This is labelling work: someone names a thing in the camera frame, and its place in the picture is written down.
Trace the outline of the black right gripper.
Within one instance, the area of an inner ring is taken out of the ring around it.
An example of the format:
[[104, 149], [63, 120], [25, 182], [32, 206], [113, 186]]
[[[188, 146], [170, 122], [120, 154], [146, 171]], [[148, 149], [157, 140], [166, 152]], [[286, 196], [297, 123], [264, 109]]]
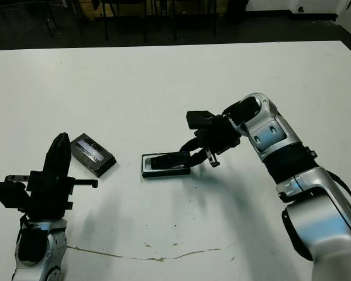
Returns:
[[200, 165], [207, 159], [212, 167], [219, 166], [220, 162], [216, 155], [240, 144], [242, 136], [232, 126], [227, 116], [207, 117], [194, 134], [196, 138], [189, 140], [180, 148], [180, 152], [188, 153], [198, 150], [190, 156], [188, 167]]

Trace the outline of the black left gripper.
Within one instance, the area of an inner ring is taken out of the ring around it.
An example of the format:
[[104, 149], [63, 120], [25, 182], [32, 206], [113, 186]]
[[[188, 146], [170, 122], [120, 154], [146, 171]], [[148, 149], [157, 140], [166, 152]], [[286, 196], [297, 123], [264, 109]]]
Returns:
[[[62, 141], [62, 175], [59, 170], [60, 145]], [[12, 194], [11, 207], [26, 213], [29, 218], [63, 218], [65, 211], [73, 208], [68, 200], [74, 186], [98, 187], [98, 180], [75, 179], [68, 176], [71, 162], [71, 146], [67, 133], [60, 133], [51, 143], [44, 161], [43, 171], [31, 171], [30, 175], [8, 175]]]

